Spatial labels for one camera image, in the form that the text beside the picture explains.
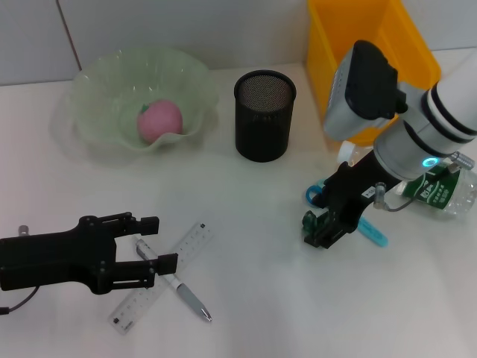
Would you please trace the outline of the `black mesh pen holder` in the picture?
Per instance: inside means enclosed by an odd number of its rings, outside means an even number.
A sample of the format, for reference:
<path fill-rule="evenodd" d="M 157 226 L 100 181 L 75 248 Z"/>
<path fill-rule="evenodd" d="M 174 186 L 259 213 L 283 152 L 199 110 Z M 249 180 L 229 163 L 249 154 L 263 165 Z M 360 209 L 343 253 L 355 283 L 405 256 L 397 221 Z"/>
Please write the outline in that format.
<path fill-rule="evenodd" d="M 293 81 L 277 71 L 255 70 L 238 79 L 235 144 L 240 155 L 267 163 L 286 152 L 296 95 Z"/>

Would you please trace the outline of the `blue scissors with cover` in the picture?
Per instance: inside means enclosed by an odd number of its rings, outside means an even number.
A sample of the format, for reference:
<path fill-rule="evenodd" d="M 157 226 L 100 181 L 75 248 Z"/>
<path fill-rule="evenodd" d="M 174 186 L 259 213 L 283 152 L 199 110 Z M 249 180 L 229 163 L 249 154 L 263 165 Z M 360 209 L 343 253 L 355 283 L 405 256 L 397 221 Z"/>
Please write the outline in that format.
<path fill-rule="evenodd" d="M 319 180 L 316 184 L 311 185 L 305 191 L 305 199 L 307 202 L 314 206 L 312 203 L 312 194 L 321 193 L 324 187 L 324 180 Z M 357 231 L 363 236 L 369 239 L 379 247 L 385 248 L 388 246 L 388 238 L 379 229 L 372 225 L 365 217 L 361 217 L 358 222 Z"/>

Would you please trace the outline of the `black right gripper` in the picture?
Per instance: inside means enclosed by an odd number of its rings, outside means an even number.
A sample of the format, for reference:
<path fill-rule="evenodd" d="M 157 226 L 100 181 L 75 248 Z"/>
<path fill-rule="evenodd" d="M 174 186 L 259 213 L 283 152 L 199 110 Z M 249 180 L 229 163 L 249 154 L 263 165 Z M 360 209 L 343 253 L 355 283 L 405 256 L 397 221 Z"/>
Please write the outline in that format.
<path fill-rule="evenodd" d="M 313 189 L 312 203 L 329 213 L 328 225 L 314 237 L 303 237 L 303 241 L 315 248 L 330 248 L 342 236 L 356 230 L 362 213 L 373 203 L 372 195 L 364 196 L 366 191 L 378 183 L 392 189 L 399 182 L 384 169 L 373 151 L 354 166 L 342 163 L 336 173 Z"/>

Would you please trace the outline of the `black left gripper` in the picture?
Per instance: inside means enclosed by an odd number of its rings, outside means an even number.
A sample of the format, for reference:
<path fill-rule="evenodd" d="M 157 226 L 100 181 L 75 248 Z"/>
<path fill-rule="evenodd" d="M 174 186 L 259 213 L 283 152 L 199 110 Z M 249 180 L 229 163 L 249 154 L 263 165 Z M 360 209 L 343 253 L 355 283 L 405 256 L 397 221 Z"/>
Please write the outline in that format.
<path fill-rule="evenodd" d="M 71 230 L 0 239 L 0 289 L 11 291 L 78 282 L 92 293 L 151 288 L 156 276 L 174 274 L 178 254 L 116 263 L 115 238 L 159 233 L 157 216 L 131 212 L 84 216 Z"/>

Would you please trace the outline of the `transparent plastic ruler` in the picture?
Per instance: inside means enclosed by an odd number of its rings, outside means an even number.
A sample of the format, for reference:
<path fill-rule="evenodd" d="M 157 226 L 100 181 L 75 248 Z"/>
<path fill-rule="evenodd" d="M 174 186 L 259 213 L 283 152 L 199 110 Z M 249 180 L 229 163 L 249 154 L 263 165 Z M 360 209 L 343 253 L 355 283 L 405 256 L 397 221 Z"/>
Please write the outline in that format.
<path fill-rule="evenodd" d="M 198 222 L 171 249 L 173 253 L 178 254 L 177 269 L 174 274 L 179 279 L 182 271 L 193 261 L 212 237 L 211 227 L 203 222 Z M 128 333 L 166 289 L 172 289 L 176 293 L 161 276 L 155 279 L 154 286 L 151 288 L 133 289 L 113 310 L 108 322 L 118 333 L 123 335 Z"/>

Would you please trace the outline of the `clear bottle with green label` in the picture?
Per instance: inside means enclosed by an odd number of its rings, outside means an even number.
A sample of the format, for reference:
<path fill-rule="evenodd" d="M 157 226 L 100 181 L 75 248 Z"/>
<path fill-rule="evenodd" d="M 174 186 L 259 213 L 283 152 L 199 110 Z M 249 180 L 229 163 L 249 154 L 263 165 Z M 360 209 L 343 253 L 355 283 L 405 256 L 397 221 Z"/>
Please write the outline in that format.
<path fill-rule="evenodd" d="M 439 163 L 425 177 L 412 182 L 402 182 L 394 187 L 394 193 L 406 201 L 422 204 L 436 216 L 462 216 L 477 201 L 477 173 L 459 169 L 444 178 L 430 183 L 429 178 L 441 173 L 449 164 Z"/>

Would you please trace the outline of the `yellow plastic bin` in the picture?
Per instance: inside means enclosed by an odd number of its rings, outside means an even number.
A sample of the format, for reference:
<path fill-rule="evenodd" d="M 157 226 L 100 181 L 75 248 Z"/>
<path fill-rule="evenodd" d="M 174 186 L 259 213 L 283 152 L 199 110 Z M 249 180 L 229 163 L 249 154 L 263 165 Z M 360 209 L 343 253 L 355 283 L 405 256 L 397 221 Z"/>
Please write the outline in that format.
<path fill-rule="evenodd" d="M 427 90 L 440 67 L 400 0 L 308 0 L 309 45 L 306 68 L 320 116 L 325 116 L 335 72 L 358 40 L 376 45 L 398 71 L 398 83 Z M 392 124 L 367 128 L 349 141 L 365 147 Z"/>

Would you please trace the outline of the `grey white pen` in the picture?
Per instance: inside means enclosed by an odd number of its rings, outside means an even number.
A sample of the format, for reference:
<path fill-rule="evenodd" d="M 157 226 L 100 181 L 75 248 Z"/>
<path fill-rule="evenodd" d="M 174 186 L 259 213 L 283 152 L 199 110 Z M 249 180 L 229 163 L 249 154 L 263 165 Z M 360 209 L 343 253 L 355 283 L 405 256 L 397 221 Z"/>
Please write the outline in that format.
<path fill-rule="evenodd" d="M 152 256 L 155 255 L 154 250 L 143 239 L 134 237 L 134 241 L 136 253 L 144 260 L 152 260 Z M 212 316 L 205 305 L 175 274 L 163 275 L 161 278 L 176 291 L 177 295 L 191 309 L 191 311 L 205 321 L 212 322 Z"/>

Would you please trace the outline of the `pink peach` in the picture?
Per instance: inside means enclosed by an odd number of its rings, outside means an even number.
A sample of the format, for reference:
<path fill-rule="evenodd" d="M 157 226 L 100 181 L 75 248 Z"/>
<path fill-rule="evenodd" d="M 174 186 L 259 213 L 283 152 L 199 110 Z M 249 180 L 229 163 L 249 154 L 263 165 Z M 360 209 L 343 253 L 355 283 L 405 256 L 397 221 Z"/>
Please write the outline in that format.
<path fill-rule="evenodd" d="M 165 134 L 181 134 L 183 117 L 179 107 L 169 100 L 157 100 L 144 104 L 136 119 L 137 131 L 148 144 Z"/>

